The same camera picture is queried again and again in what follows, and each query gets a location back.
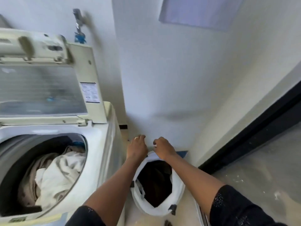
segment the black sleeve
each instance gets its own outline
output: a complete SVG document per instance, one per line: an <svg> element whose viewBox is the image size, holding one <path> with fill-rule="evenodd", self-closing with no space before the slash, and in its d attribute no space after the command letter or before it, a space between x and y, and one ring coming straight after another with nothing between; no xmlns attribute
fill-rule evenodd
<svg viewBox="0 0 301 226"><path fill-rule="evenodd" d="M100 216L88 206L80 206L65 226L106 226Z"/></svg>
<svg viewBox="0 0 301 226"><path fill-rule="evenodd" d="M258 205L229 185L216 194L209 221L212 226L285 226L275 223Z"/></svg>

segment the washing machine lid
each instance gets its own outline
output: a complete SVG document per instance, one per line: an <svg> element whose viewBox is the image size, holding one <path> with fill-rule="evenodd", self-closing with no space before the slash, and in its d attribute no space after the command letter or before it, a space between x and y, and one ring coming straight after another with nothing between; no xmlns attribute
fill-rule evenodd
<svg viewBox="0 0 301 226"><path fill-rule="evenodd" d="M93 51L61 35L0 29L0 126L107 123Z"/></svg>

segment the white laundry basket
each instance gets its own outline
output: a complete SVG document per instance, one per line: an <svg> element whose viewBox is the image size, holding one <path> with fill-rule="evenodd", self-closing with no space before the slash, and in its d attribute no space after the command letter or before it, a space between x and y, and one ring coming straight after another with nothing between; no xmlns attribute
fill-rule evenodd
<svg viewBox="0 0 301 226"><path fill-rule="evenodd" d="M148 162L161 160L155 152L149 152L148 157L146 157L140 166L138 167L135 176L133 178L133 182L131 185L131 192L134 199L134 202L136 206L144 213L147 213L152 216L165 216L169 213L172 213L175 215L177 205L182 198L185 185L180 179L180 177L177 175L177 173L172 170L172 192L171 194L158 206L153 207L145 198L144 195L142 195L139 191L138 185L136 183L136 180L138 178L138 175L140 174L141 170L144 168L144 166Z"/></svg>

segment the floor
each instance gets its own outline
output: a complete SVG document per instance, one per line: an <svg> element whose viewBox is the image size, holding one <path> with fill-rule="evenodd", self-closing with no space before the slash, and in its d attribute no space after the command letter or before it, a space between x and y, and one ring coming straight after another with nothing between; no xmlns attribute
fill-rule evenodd
<svg viewBox="0 0 301 226"><path fill-rule="evenodd" d="M126 150L126 147L129 144L127 130L121 130L121 134ZM136 207L131 193L128 194L125 208L125 226L164 226L166 220L171 222L172 226L201 225L195 200L187 189L185 190L183 197L178 204L176 215L173 216L169 214L165 217L155 217L141 213Z"/></svg>

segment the washing machine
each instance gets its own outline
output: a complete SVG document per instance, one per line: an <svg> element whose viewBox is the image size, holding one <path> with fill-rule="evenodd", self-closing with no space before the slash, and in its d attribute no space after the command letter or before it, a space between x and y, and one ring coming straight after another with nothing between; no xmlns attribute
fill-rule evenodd
<svg viewBox="0 0 301 226"><path fill-rule="evenodd" d="M79 177L50 209L21 208L20 178L32 159L55 152L62 137L85 145ZM64 225L124 160L115 110L102 100L92 48L61 35L0 29L0 225ZM124 211L118 224L124 225Z"/></svg>

